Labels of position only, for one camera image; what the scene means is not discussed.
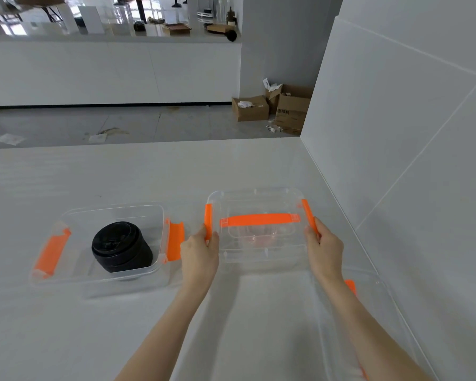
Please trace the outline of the person's right hand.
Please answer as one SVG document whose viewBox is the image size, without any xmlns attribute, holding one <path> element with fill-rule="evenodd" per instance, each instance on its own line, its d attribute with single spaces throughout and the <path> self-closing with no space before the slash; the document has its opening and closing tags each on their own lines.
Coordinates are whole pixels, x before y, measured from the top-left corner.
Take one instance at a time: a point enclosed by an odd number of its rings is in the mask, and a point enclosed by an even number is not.
<svg viewBox="0 0 476 381">
<path fill-rule="evenodd" d="M 320 246 L 307 246 L 311 271 L 324 288 L 334 287 L 344 283 L 344 244 L 318 217 L 314 217 L 314 222 L 320 235 Z"/>
</svg>

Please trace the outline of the person's left forearm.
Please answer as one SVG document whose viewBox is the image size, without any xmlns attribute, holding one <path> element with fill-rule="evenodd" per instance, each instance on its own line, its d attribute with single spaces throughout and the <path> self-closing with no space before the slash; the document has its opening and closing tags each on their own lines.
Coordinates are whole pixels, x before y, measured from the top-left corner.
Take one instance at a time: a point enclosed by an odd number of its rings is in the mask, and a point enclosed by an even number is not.
<svg viewBox="0 0 476 381">
<path fill-rule="evenodd" d="M 114 381 L 169 381 L 191 320 L 211 282 L 183 284 Z"/>
</svg>

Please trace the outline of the person's left hand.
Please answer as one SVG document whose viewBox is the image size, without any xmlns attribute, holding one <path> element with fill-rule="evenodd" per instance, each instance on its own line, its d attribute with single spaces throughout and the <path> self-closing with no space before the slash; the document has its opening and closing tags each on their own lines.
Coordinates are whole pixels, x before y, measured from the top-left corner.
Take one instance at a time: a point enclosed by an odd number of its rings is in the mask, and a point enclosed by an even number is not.
<svg viewBox="0 0 476 381">
<path fill-rule="evenodd" d="M 198 294 L 206 294 L 211 287 L 219 266 L 219 254 L 208 251 L 207 229 L 199 231 L 181 244 L 183 287 Z"/>
</svg>

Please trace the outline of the clear lid with orange handle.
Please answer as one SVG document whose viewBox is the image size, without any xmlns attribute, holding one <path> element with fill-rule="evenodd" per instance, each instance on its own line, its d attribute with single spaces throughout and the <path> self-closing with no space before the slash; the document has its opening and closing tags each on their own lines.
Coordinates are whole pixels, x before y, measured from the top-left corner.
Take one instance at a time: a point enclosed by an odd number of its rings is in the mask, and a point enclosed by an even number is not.
<svg viewBox="0 0 476 381">
<path fill-rule="evenodd" d="M 217 232 L 221 262 L 269 262 L 306 255 L 305 228 L 318 233 L 308 200 L 290 187 L 216 191 L 204 208 L 207 238 Z"/>
</svg>

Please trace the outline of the small open cardboard box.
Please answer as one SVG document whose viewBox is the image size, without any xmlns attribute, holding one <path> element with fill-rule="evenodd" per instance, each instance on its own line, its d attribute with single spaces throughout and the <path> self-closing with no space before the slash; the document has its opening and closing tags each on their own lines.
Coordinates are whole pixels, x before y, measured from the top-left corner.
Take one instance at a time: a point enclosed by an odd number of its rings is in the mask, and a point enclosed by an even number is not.
<svg viewBox="0 0 476 381">
<path fill-rule="evenodd" d="M 231 98 L 232 110 L 238 122 L 262 121 L 269 118 L 269 105 L 263 95 Z"/>
</svg>

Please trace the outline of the wooden tray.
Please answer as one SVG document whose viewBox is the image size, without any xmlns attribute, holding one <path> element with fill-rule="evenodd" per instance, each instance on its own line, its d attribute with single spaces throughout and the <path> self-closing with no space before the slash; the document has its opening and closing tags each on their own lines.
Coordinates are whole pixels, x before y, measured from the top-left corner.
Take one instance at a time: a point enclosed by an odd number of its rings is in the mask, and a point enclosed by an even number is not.
<svg viewBox="0 0 476 381">
<path fill-rule="evenodd" d="M 169 34 L 169 36 L 187 36 L 190 35 L 191 27 L 184 23 L 164 24 L 163 29 Z"/>
</svg>

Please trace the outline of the long white counter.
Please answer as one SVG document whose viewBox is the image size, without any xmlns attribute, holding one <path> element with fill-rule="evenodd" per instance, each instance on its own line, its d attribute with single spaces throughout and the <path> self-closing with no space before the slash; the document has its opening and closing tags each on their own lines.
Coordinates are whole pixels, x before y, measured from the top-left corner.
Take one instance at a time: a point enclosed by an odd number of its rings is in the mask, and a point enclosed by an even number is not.
<svg viewBox="0 0 476 381">
<path fill-rule="evenodd" d="M 241 43 L 0 40 L 0 107 L 230 102 Z"/>
</svg>

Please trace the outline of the crumpled paper scrap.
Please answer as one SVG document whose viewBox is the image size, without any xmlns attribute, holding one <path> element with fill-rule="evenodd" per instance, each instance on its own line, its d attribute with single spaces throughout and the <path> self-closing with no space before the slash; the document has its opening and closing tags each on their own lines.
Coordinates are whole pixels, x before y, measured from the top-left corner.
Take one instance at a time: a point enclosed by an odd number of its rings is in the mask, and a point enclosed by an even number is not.
<svg viewBox="0 0 476 381">
<path fill-rule="evenodd" d="M 102 130 L 98 134 L 90 135 L 88 138 L 88 143 L 89 144 L 103 144 L 107 141 L 109 137 L 117 136 L 117 135 L 130 135 L 130 133 L 127 132 L 126 130 L 123 130 L 117 127 L 108 128 L 108 129 Z"/>
</svg>

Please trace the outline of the person's right forearm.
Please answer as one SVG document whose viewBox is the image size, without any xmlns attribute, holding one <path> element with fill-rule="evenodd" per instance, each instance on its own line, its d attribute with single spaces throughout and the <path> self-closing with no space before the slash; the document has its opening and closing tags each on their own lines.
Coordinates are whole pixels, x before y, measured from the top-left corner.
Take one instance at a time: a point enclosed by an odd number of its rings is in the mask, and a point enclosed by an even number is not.
<svg viewBox="0 0 476 381">
<path fill-rule="evenodd" d="M 318 277 L 369 381 L 432 381 L 367 311 L 343 277 Z"/>
</svg>

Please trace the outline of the large open cardboard box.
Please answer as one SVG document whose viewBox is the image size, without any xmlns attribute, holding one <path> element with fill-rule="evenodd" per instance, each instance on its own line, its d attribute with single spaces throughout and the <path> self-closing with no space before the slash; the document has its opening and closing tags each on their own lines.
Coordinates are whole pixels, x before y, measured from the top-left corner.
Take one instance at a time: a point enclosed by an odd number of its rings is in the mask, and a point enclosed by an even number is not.
<svg viewBox="0 0 476 381">
<path fill-rule="evenodd" d="M 313 88 L 298 85 L 282 84 L 270 91 L 265 89 L 270 114 L 274 115 L 274 124 L 284 132 L 300 136 Z"/>
</svg>

